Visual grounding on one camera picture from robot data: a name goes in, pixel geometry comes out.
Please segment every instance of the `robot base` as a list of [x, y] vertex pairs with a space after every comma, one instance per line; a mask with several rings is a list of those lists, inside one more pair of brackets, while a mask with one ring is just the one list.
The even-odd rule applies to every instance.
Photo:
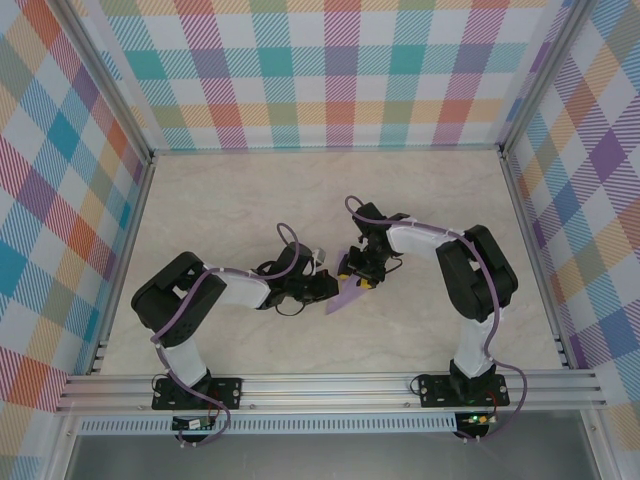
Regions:
[[[242, 395], [241, 378], [210, 378], [207, 395], [223, 403], [229, 410], [240, 408]], [[185, 392], [170, 378], [158, 379], [155, 383], [152, 410], [207, 410], [209, 403]]]
[[420, 406], [433, 407], [506, 407], [509, 392], [504, 376], [492, 375], [483, 391], [469, 396], [463, 402], [451, 386], [450, 375], [420, 375], [417, 377], [416, 393], [420, 394]]

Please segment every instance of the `purple triangular piece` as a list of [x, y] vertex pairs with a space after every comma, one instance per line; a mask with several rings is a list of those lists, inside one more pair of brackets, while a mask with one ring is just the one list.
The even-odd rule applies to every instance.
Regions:
[[[338, 256], [338, 264], [340, 263], [340, 260], [342, 260], [342, 257], [344, 257], [346, 253], [347, 252], [344, 250], [340, 252], [340, 255]], [[360, 288], [358, 286], [359, 279], [360, 278], [358, 276], [351, 275], [346, 280], [340, 281], [340, 293], [335, 297], [331, 297], [327, 301], [327, 310], [325, 312], [326, 315], [330, 315], [333, 312], [341, 309], [342, 307], [346, 307], [351, 302], [353, 302], [354, 300], [357, 300], [362, 295], [367, 293], [366, 289]]]

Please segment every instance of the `plaid backdrop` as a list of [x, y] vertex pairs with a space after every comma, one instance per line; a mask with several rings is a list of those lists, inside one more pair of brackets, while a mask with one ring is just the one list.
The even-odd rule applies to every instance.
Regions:
[[148, 138], [174, 150], [494, 144], [559, 3], [74, 0]]
[[554, 19], [553, 24], [551, 25], [551, 28], [547, 32], [547, 36], [544, 38], [544, 42], [542, 42], [540, 50], [536, 55], [536, 59], [531, 64], [531, 67], [529, 68], [529, 72], [527, 73], [527, 76], [525, 77], [525, 80], [522, 83], [520, 90], [518, 91], [518, 96], [516, 97], [516, 100], [513, 102], [513, 105], [509, 110], [507, 119], [504, 122], [504, 125], [502, 125], [502, 128], [500, 129], [500, 133], [498, 134], [496, 143], [498, 144], [504, 143], [507, 137], [507, 134], [509, 133], [509, 130], [511, 130], [511, 126], [513, 125], [513, 120], [516, 118], [516, 115], [520, 111], [522, 102], [524, 101], [525, 98], [527, 98], [527, 95], [529, 95], [531, 88], [535, 84], [535, 81], [538, 78], [538, 74], [540, 73], [540, 67], [542, 67], [542, 64], [544, 63], [549, 52], [551, 51], [551, 46], [553, 45], [553, 42], [555, 42], [560, 31], [562, 30], [562, 27], [564, 26], [564, 22], [567, 19], [569, 12], [571, 11], [571, 7], [573, 6], [574, 3], [575, 3], [575, 0], [563, 0], [562, 6], [558, 10], [558, 13], [556, 14], [556, 18]]
[[142, 163], [44, 0], [0, 0], [0, 478], [33, 478]]
[[515, 154], [571, 346], [640, 467], [640, 0], [599, 2]]

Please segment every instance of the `floor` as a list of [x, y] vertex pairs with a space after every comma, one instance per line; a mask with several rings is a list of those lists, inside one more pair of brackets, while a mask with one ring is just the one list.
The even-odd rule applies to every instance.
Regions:
[[525, 411], [504, 434], [473, 446], [446, 433], [225, 435], [184, 451], [171, 436], [80, 436], [67, 480], [174, 480], [185, 472], [233, 480], [600, 478], [580, 412]]
[[[348, 194], [386, 215], [489, 227], [520, 282], [495, 357], [526, 369], [560, 367], [495, 152], [254, 153], [159, 159], [102, 373], [161, 370], [129, 302], [182, 251], [212, 265], [255, 268], [280, 253], [275, 225], [282, 221], [302, 243], [325, 249], [333, 271], [359, 234], [343, 206]], [[195, 337], [207, 366], [221, 374], [446, 370], [461, 321], [437, 262], [405, 257], [384, 284], [332, 315], [324, 304], [292, 318], [214, 307]]]

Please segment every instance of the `beige marble table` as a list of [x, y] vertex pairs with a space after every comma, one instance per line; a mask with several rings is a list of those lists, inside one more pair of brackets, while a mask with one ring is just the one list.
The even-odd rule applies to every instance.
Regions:
[[[559, 368], [496, 153], [414, 151], [160, 158], [102, 373], [160, 371], [129, 302], [182, 251], [213, 265], [254, 268], [280, 253], [275, 225], [286, 222], [302, 243], [326, 250], [333, 270], [339, 251], [358, 237], [343, 206], [348, 194], [373, 201], [386, 215], [405, 212], [456, 229], [489, 227], [520, 281], [493, 353], [526, 369]], [[446, 370], [459, 329], [437, 261], [414, 256], [332, 315], [324, 304], [291, 318], [214, 307], [195, 336], [217, 373], [388, 372]]]

